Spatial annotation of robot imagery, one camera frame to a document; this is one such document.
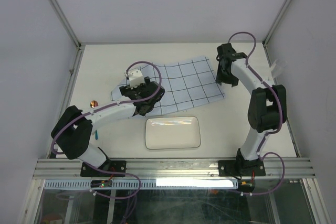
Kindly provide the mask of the blue checkered cloth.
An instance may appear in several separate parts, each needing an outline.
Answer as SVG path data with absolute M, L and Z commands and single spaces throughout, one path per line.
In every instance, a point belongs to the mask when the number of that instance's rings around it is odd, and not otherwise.
M 166 115 L 224 99 L 216 73 L 205 56 L 170 64 L 155 64 L 162 76 L 163 98 L 147 116 Z

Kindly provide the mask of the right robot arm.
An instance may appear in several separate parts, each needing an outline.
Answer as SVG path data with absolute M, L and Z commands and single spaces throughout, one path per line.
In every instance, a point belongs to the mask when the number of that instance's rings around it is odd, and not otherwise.
M 240 158 L 235 171 L 247 175 L 254 168 L 253 162 L 271 134 L 276 134 L 287 120 L 287 94 L 283 85 L 264 80 L 251 65 L 243 52 L 236 52 L 230 43 L 217 47 L 218 62 L 216 82 L 232 87 L 242 83 L 250 94 L 247 118 L 250 125 L 247 138 L 238 150 Z

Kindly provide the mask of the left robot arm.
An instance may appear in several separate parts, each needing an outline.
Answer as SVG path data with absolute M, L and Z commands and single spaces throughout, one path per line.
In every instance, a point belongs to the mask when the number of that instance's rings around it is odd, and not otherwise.
M 75 105 L 68 107 L 51 132 L 53 141 L 69 160 L 79 159 L 89 164 L 99 176 L 109 172 L 110 158 L 90 143 L 91 135 L 114 121 L 145 116 L 165 94 L 161 82 L 151 81 L 148 77 L 138 87 L 122 86 L 120 91 L 120 99 L 88 112 Z

